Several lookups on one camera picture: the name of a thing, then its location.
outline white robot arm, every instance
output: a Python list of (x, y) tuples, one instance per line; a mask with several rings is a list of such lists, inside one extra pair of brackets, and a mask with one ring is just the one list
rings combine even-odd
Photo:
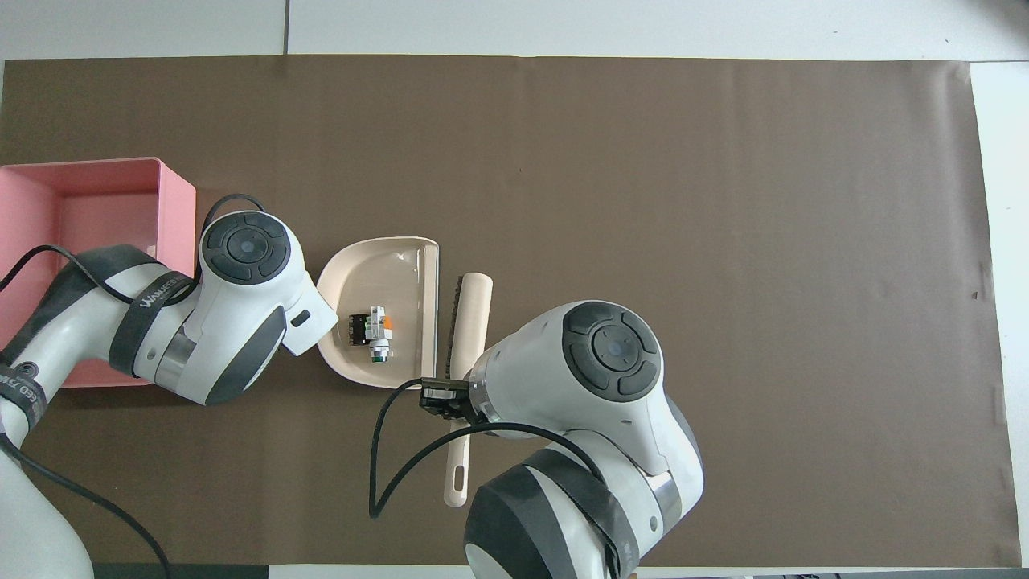
[[(3, 351), (0, 433), (21, 446), (83, 360), (217, 404), (249, 388), (280, 343), (299, 355), (338, 322), (277, 217), (223, 215), (203, 231), (200, 255), (200, 284), (184, 299), (191, 280), (131, 246), (78, 255), (131, 303), (66, 265)], [(0, 482), (0, 577), (92, 577), (77, 536), (6, 456)]]
[(697, 442), (665, 395), (658, 340), (632, 312), (555, 309), (484, 353), (466, 379), (426, 381), (420, 404), (563, 434), (603, 476), (551, 445), (480, 487), (464, 535), (476, 578), (625, 579), (700, 500)]

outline brown mat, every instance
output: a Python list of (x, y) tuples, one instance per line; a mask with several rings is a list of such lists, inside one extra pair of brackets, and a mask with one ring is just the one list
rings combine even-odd
[[(441, 295), (467, 270), (496, 281), (491, 343), (576, 299), (634, 309), (707, 469), (643, 565), (1020, 560), (964, 64), (10, 62), (2, 131), (4, 164), (152, 154), (198, 207), (256, 194), (316, 275), (354, 241), (431, 237)], [(137, 514), (175, 562), (462, 563), (441, 455), (365, 515), (384, 398), (317, 352), (283, 353), (221, 407), (66, 392), (27, 450)], [(387, 474), (446, 431), (401, 402)], [(475, 440), (472, 484), (536, 446)], [(97, 560), (149, 560), (42, 486)]]

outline pink plastic bin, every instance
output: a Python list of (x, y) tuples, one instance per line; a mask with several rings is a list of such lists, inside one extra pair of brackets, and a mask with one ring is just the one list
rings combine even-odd
[[(129, 243), (169, 267), (193, 274), (197, 189), (153, 157), (0, 167), (0, 276), (42, 243), (73, 253)], [(0, 293), (0, 347), (22, 328), (64, 257), (33, 257)], [(65, 387), (127, 387), (146, 381), (92, 360)]]

